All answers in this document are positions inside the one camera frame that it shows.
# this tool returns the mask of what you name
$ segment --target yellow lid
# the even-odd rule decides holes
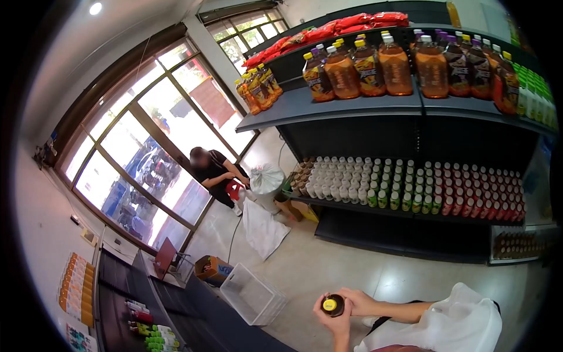
[[[336,309],[336,301],[332,298],[323,302],[323,309],[327,311],[333,311]]]

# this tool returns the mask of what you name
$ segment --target red plastic stool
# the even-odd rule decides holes
[[[229,198],[231,200],[239,200],[239,189],[241,189],[243,185],[236,182],[235,180],[231,180],[227,187],[225,187],[225,191],[229,194]]]

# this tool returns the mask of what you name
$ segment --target black shirt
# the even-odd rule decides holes
[[[206,168],[194,167],[195,179],[200,183],[206,179],[214,179],[228,172],[223,163],[227,158],[219,153],[218,151],[212,149],[209,151],[209,165]]]

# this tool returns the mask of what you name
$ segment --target white plastic bag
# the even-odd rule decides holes
[[[248,244],[263,260],[274,253],[291,230],[248,198],[244,200],[243,225]]]
[[[258,198],[258,202],[272,214],[280,211],[274,204],[274,196],[282,190],[284,181],[283,170],[269,163],[252,168],[250,171],[252,193]]]

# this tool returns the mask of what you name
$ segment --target ceiling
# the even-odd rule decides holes
[[[95,2],[102,10],[91,15]],[[21,134],[43,143],[90,82],[135,45],[180,22],[202,0],[82,0],[41,63]]]

